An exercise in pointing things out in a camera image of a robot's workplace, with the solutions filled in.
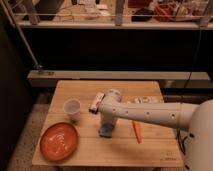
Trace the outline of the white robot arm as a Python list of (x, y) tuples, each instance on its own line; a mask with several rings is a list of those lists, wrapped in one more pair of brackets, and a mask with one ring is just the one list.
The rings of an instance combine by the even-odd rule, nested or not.
[(190, 103), (122, 103), (109, 90), (99, 106), (102, 115), (177, 128), (188, 132), (185, 171), (213, 171), (213, 100)]

